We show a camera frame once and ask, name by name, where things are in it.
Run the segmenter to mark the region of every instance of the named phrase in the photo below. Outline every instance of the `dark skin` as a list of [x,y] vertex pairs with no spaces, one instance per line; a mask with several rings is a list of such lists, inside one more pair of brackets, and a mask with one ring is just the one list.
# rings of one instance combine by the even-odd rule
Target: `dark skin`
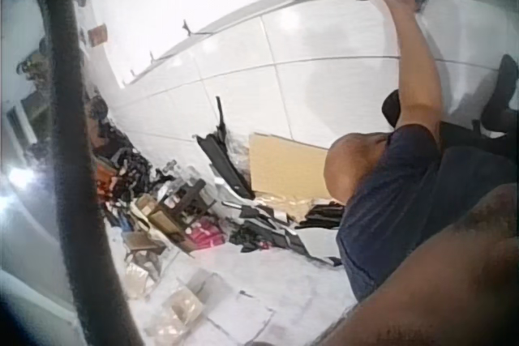
[[319,344],[498,344],[519,320],[518,265],[512,184],[417,248]]

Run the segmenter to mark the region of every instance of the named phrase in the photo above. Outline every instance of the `black rubber hose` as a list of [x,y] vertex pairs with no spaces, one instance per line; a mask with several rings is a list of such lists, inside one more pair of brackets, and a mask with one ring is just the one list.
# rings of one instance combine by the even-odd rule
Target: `black rubber hose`
[[72,0],[37,1],[50,61],[58,227],[75,308],[89,344],[139,345],[97,210]]

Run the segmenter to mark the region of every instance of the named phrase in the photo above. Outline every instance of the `bright light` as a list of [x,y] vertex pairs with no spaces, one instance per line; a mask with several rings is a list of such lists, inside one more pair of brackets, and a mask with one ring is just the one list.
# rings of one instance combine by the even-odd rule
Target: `bright light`
[[4,212],[11,203],[11,199],[6,196],[0,196],[0,213]]
[[204,42],[202,42],[202,48],[204,49],[205,53],[216,52],[218,49],[218,44],[217,44],[216,39],[213,37],[213,38],[209,38],[209,39],[205,40]]
[[297,15],[292,10],[284,9],[281,12],[281,27],[288,32],[292,32],[293,30],[297,30],[300,25],[299,15]]
[[25,189],[27,185],[34,181],[34,172],[31,169],[13,168],[9,172],[9,181],[20,189]]
[[173,68],[173,67],[176,67],[176,66],[181,66],[182,65],[182,59],[180,57],[175,57],[173,58],[173,61],[169,64],[169,68]]

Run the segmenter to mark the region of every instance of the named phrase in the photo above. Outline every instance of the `white tiled wall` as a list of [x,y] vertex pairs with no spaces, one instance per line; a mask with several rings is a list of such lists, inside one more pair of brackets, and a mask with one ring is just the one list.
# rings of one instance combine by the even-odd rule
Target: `white tiled wall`
[[[448,120],[471,126],[500,58],[517,56],[517,16],[470,0],[429,0],[419,23],[437,58]],[[398,85],[397,38],[380,0],[304,2],[241,23],[117,83],[102,51],[90,68],[122,130],[154,164],[176,159],[211,180],[193,139],[217,125],[328,147],[348,132],[388,131],[380,108]]]

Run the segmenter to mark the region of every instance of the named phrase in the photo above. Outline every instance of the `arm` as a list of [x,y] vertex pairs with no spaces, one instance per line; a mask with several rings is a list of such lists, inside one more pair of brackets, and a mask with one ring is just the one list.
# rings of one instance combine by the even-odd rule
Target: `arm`
[[395,23],[401,55],[398,85],[401,116],[397,128],[409,124],[425,126],[438,142],[443,116],[440,75],[414,18],[416,4],[414,0],[384,1]]

